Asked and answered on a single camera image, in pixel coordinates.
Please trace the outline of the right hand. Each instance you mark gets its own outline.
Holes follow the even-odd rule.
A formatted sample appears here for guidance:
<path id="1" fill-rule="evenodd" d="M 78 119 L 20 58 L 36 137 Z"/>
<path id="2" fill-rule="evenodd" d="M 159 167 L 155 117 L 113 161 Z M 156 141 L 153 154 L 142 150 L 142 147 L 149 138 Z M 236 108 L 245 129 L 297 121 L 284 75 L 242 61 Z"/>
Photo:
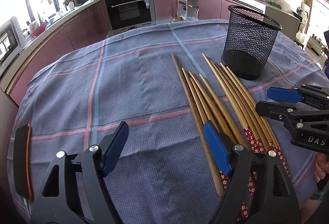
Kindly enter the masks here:
<path id="1" fill-rule="evenodd" d="M 328 173 L 328 157 L 322 153 L 316 154 L 315 179 L 317 182 L 324 179 Z"/>

